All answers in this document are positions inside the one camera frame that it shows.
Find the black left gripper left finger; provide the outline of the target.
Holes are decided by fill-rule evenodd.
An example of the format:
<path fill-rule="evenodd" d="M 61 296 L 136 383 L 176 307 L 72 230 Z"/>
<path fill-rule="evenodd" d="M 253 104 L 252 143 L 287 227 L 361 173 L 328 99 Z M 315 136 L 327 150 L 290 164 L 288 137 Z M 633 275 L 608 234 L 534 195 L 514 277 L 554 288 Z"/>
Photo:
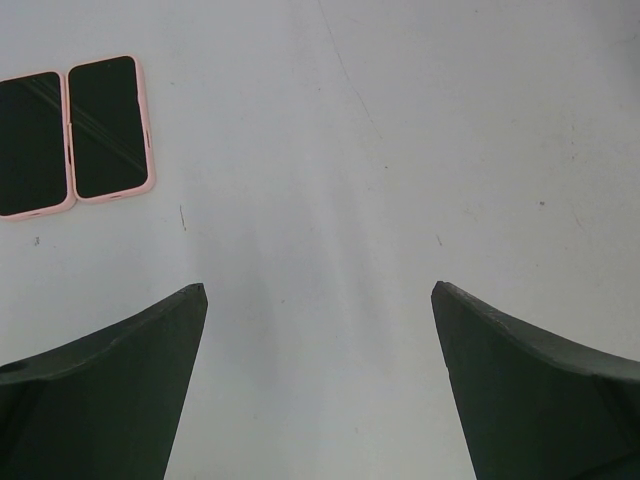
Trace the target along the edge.
<path fill-rule="evenodd" d="M 161 479 L 208 300 L 188 285 L 144 311 L 1 368 L 4 479 Z"/>

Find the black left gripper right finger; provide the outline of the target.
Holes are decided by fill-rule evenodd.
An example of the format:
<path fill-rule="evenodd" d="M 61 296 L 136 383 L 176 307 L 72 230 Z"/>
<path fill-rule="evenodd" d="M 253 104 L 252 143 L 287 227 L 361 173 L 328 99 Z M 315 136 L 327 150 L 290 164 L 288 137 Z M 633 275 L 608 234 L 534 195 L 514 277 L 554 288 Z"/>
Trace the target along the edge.
<path fill-rule="evenodd" d="M 431 302 L 479 479 L 636 479 L 639 364 L 439 281 Z"/>

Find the pink phone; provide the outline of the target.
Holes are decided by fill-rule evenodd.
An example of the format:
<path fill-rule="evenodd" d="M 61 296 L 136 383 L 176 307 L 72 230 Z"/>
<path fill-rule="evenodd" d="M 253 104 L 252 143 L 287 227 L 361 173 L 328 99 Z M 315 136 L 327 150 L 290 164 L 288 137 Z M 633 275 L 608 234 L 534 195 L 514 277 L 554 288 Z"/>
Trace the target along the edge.
<path fill-rule="evenodd" d="M 67 95 L 45 71 L 1 82 L 1 218 L 22 220 L 71 208 Z"/>
<path fill-rule="evenodd" d="M 150 191 L 156 174 L 140 62 L 120 55 L 76 65 L 66 89 L 76 198 L 101 203 Z"/>

